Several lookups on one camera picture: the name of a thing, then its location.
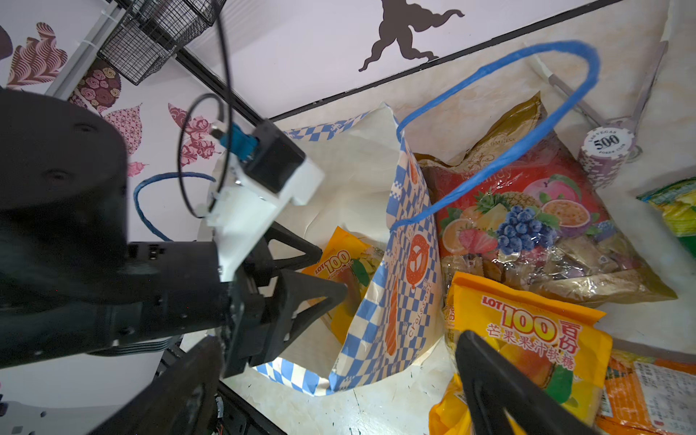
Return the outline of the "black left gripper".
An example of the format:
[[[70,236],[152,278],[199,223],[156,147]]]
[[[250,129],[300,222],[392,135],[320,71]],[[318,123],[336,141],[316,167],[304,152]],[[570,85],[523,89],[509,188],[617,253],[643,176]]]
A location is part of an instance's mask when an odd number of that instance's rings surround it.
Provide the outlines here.
[[[221,338],[223,378],[275,360],[316,320],[344,302],[345,284],[297,272],[322,255],[319,246],[277,222],[261,237],[228,285],[230,307]],[[277,276],[273,295],[262,295],[259,288]]]

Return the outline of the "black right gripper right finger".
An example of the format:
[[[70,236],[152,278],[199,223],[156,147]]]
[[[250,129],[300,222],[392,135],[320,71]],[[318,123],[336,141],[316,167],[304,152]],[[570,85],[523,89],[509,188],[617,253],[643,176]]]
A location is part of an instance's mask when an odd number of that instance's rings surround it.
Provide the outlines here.
[[[592,434],[473,331],[460,335],[456,361],[476,434]]]

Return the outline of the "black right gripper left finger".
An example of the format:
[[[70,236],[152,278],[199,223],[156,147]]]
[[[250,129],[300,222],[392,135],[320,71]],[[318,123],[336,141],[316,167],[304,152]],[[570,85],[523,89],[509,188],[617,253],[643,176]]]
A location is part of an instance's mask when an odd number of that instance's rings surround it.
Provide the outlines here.
[[[223,366],[217,337],[198,342],[93,434],[209,434]]]

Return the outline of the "yellow snack packet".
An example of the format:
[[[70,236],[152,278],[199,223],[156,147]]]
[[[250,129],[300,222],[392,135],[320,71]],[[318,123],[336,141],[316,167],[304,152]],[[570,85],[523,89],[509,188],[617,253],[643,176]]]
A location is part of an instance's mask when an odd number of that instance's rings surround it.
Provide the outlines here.
[[[613,339],[596,329],[604,313],[455,274],[444,307],[445,344],[455,353],[473,331],[565,411],[594,426]]]

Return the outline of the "blue checkered paper bag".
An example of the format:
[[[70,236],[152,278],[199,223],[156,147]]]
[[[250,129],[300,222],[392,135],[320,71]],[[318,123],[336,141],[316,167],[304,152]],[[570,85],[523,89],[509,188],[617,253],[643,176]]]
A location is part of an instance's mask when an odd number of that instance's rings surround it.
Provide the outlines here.
[[[406,121],[382,105],[340,123],[284,132],[324,172],[306,206],[287,205],[275,222],[319,246],[333,228],[348,228],[384,257],[348,330],[344,344],[303,333],[275,360],[256,366],[261,373],[298,391],[328,395],[371,384],[412,364],[433,338],[433,315],[442,300],[435,214],[478,187],[553,132],[556,125],[597,82],[596,49],[576,40],[520,49],[478,69],[469,86],[521,59],[545,52],[572,54],[587,62],[588,73],[567,101],[510,150],[494,159],[443,199],[431,201],[421,169],[405,138]],[[225,154],[245,160],[257,141],[231,123],[213,123],[206,134]]]

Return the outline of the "orange snack packet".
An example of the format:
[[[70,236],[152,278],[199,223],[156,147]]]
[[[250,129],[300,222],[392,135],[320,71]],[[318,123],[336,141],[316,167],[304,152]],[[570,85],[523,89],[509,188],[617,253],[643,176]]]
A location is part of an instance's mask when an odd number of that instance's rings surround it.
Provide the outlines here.
[[[603,434],[694,434],[695,365],[612,351],[596,429]]]

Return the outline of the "red gold fruit snack bag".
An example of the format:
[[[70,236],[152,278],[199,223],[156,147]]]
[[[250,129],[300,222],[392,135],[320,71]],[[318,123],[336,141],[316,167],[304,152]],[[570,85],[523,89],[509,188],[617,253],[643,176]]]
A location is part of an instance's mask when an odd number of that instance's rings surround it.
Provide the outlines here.
[[[435,216],[447,279],[486,277],[582,306],[675,299],[555,133]]]

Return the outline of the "green snack packet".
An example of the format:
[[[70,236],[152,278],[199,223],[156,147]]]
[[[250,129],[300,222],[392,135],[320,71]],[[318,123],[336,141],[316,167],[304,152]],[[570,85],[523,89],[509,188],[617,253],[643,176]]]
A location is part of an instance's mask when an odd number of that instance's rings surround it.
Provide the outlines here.
[[[672,235],[695,257],[695,178],[676,181],[637,198],[661,212]]]

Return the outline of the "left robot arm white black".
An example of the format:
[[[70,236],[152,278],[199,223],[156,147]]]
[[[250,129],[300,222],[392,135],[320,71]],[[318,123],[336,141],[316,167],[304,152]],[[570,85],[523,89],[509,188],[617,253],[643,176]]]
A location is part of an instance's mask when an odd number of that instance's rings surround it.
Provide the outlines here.
[[[340,305],[302,268],[321,251],[273,224],[222,277],[217,245],[129,242],[127,153],[93,112],[1,93],[1,364],[108,355],[217,328],[226,375],[264,364]]]

